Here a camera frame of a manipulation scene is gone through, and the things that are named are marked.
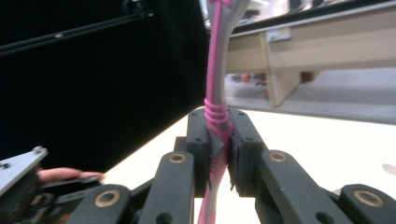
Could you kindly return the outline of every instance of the human hand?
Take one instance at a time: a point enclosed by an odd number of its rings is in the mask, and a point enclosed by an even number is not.
[[[48,170],[40,170],[37,172],[38,179],[41,184],[48,184],[55,181],[69,180],[75,178],[84,178],[96,175],[99,180],[103,180],[105,175],[99,172],[82,172],[68,167],[54,168]],[[63,215],[57,221],[57,224],[65,224],[69,219],[69,215]]]

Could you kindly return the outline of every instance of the table surface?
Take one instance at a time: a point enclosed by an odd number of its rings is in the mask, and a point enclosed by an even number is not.
[[[244,112],[268,148],[291,154],[321,187],[334,191],[360,183],[396,198],[396,126]],[[186,131],[187,116],[109,170],[104,183],[134,189],[151,179],[162,155],[172,151],[176,137],[185,136]],[[226,174],[219,188],[217,222],[260,223],[254,199],[239,198],[229,183]],[[201,201],[195,199],[195,220]]]

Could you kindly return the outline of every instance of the black backdrop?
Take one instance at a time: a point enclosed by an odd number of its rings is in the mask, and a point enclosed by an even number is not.
[[[32,15],[38,31],[7,1],[0,8],[11,13],[0,13],[1,29],[19,31],[3,44],[122,16],[121,2],[90,11],[84,1],[42,1],[41,11],[60,18]],[[0,160],[43,146],[44,168],[105,172],[203,103],[208,34],[199,1],[147,4],[154,16],[143,21],[0,51]],[[107,10],[115,12],[101,18]]]

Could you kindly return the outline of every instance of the finger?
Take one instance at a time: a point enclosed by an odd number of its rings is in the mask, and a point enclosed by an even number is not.
[[[67,167],[41,170],[37,172],[38,178],[42,184],[78,178],[81,173],[82,171],[80,170]]]
[[[97,176],[99,178],[99,180],[103,180],[105,179],[105,175],[103,173],[99,173],[99,172],[82,172],[81,174],[79,174],[80,178],[84,178],[84,177],[88,177],[88,176]]]

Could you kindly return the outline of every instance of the floor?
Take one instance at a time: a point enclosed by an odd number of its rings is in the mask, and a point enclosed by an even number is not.
[[[396,67],[323,71],[301,83],[279,107],[271,107],[265,86],[227,75],[229,106],[243,109],[396,125]]]

